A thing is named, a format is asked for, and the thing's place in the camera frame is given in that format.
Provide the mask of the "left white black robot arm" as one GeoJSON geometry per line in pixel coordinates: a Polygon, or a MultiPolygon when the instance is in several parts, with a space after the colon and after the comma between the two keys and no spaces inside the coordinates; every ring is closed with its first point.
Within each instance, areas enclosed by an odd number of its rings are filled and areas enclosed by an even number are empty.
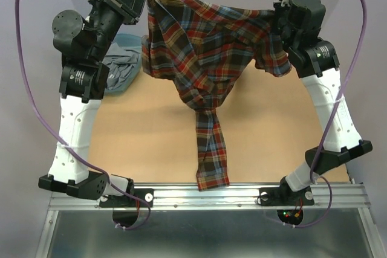
{"type": "Polygon", "coordinates": [[[62,55],[61,119],[53,163],[38,186],[80,199],[113,196],[127,206],[134,201],[133,180],[110,176],[87,158],[109,75],[103,59],[120,27],[138,22],[146,0],[88,2],[92,9],[87,18],[75,10],[64,10],[52,22],[53,45],[62,55]]]}

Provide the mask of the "plaid long sleeve shirt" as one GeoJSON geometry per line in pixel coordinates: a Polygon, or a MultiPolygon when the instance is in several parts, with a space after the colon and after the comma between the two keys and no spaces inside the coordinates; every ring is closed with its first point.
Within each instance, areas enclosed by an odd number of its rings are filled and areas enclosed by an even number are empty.
{"type": "Polygon", "coordinates": [[[273,10],[248,10],[200,0],[146,0],[143,71],[170,80],[196,118],[201,191],[229,185],[227,149],[216,110],[249,63],[275,77],[291,71],[272,33],[273,10]]]}

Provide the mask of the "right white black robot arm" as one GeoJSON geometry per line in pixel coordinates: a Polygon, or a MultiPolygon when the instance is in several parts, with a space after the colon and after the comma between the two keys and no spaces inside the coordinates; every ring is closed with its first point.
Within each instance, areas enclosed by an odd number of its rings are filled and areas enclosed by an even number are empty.
{"type": "Polygon", "coordinates": [[[326,8],[321,0],[279,0],[274,4],[275,27],[284,51],[307,89],[323,136],[305,153],[305,161],[283,177],[269,196],[291,204],[318,177],[372,151],[358,133],[343,93],[339,60],[332,43],[319,37],[326,8]]]}

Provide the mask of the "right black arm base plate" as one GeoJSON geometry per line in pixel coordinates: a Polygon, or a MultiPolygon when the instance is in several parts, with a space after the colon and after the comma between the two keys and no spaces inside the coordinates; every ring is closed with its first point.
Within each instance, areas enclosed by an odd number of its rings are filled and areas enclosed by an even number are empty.
{"type": "Polygon", "coordinates": [[[280,187],[264,187],[259,189],[259,204],[263,207],[292,207],[296,205],[314,205],[311,188],[293,192],[280,187]]]}

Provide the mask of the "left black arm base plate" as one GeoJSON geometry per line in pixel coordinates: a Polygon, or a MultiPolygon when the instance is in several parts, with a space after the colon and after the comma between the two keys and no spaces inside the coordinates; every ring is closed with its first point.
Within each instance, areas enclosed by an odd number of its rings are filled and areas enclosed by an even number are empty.
{"type": "MultiPolygon", "coordinates": [[[[154,200],[154,189],[143,188],[135,189],[134,196],[146,201],[151,207],[154,200]]],[[[99,201],[100,208],[135,208],[137,200],[127,196],[107,196],[101,197],[99,201]]]]}

